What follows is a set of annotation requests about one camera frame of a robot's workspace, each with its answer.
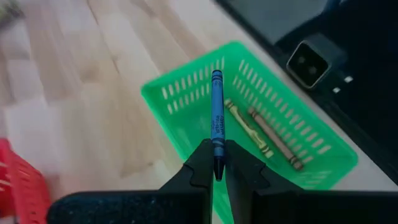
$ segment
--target green plastic basket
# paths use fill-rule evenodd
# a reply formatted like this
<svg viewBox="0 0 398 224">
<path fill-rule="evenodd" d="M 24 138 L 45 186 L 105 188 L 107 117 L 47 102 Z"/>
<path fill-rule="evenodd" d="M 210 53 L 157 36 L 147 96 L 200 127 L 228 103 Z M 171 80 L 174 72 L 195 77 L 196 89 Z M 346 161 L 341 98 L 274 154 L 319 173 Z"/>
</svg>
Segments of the green plastic basket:
<svg viewBox="0 0 398 224">
<path fill-rule="evenodd" d="M 183 160 L 203 139 L 210 138 L 213 69 L 223 71 L 224 98 L 232 99 L 273 149 L 278 164 L 270 167 L 278 174 L 305 189 L 330 189 L 356 165 L 355 152 L 239 42 L 226 44 L 142 87 L 149 108 Z M 302 171 L 290 166 L 246 114 L 250 105 L 305 163 Z M 267 162 L 228 110 L 225 127 L 227 139 Z M 232 223 L 224 181 L 215 182 L 213 198 L 220 218 Z"/>
</svg>

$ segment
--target wooden surface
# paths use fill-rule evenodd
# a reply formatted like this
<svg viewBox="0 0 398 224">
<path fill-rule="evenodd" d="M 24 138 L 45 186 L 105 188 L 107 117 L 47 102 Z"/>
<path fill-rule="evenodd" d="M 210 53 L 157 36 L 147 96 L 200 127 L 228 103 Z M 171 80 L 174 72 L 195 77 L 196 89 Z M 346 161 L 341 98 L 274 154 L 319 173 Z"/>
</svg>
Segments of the wooden surface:
<svg viewBox="0 0 398 224">
<path fill-rule="evenodd" d="M 257 54 L 374 171 L 361 172 L 391 185 L 209 0 L 21 0 L 21 7 L 25 18 L 0 32 L 0 135 L 46 176 L 54 199 L 165 183 L 182 162 L 140 86 L 230 40 Z"/>
</svg>

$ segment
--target plastic basket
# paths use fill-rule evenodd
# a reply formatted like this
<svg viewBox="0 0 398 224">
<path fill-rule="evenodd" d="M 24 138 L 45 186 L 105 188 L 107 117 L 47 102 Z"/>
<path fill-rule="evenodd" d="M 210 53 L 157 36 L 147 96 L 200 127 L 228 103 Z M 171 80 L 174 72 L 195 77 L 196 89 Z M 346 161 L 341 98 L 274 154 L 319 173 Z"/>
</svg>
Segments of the plastic basket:
<svg viewBox="0 0 398 224">
<path fill-rule="evenodd" d="M 278 161 L 271 169 L 305 189 L 329 189 L 357 163 L 355 152 L 297 98 L 245 46 L 232 42 L 142 87 L 142 95 L 180 157 L 185 160 L 202 139 L 210 137 L 211 71 L 224 74 L 224 98 L 243 115 L 253 105 L 305 163 L 296 171 L 257 127 Z M 226 138 L 233 139 L 267 162 L 260 150 L 225 111 Z M 213 205 L 225 223 L 232 223 L 225 182 L 215 182 Z"/>
<path fill-rule="evenodd" d="M 44 224 L 51 205 L 42 174 L 15 154 L 5 139 L 0 139 L 0 161 L 7 174 L 1 173 L 10 190 L 0 191 L 0 209 L 16 215 L 21 224 Z"/>
</svg>

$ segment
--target red plastic basket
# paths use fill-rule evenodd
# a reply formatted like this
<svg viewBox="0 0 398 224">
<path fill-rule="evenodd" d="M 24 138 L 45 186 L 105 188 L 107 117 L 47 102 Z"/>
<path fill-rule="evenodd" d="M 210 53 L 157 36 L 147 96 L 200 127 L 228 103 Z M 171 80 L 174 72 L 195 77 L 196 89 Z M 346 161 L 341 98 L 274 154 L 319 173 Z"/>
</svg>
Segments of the red plastic basket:
<svg viewBox="0 0 398 224">
<path fill-rule="evenodd" d="M 0 139 L 0 162 L 1 216 L 17 215 L 21 224 L 46 223 L 51 201 L 42 174 L 15 154 L 6 139 Z"/>
</svg>

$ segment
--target blue crayon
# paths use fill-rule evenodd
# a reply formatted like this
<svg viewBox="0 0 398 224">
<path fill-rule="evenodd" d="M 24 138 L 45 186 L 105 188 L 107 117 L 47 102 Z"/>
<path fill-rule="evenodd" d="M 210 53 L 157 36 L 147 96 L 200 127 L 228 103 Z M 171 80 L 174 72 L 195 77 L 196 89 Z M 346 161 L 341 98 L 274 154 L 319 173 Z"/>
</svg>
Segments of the blue crayon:
<svg viewBox="0 0 398 224">
<path fill-rule="evenodd" d="M 223 73 L 214 70 L 211 74 L 211 141 L 214 147 L 214 174 L 217 181 L 223 178 L 225 165 L 225 126 Z"/>
</svg>

